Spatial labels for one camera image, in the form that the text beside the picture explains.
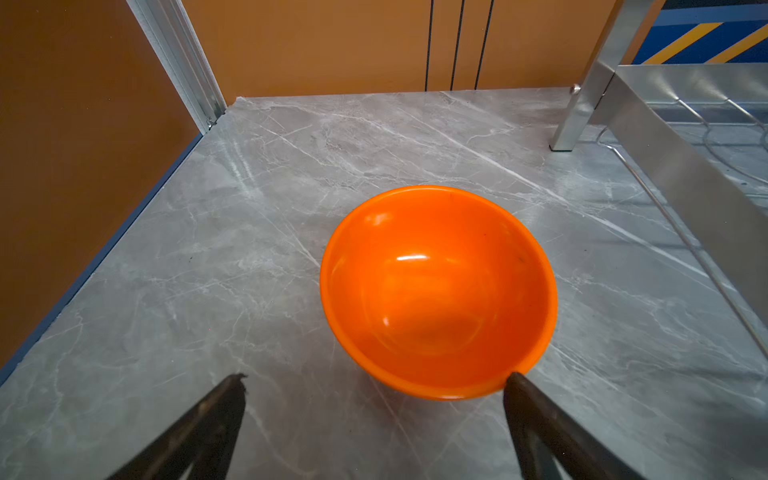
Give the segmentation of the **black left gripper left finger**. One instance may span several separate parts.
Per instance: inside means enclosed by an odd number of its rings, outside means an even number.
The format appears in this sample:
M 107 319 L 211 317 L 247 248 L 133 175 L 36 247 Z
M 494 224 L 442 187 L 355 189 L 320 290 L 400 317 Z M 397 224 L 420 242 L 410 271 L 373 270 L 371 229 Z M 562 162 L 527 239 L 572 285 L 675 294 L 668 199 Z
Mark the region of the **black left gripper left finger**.
M 231 374 L 112 479 L 224 479 L 246 406 L 242 373 Z

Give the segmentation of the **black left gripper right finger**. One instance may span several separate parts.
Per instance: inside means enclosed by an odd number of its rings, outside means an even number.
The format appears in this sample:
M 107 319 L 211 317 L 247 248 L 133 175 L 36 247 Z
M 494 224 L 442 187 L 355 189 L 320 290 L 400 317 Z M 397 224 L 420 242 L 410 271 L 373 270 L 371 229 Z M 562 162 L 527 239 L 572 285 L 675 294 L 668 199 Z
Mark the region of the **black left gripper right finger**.
M 639 479 L 563 409 L 520 373 L 506 381 L 503 405 L 524 479 Z

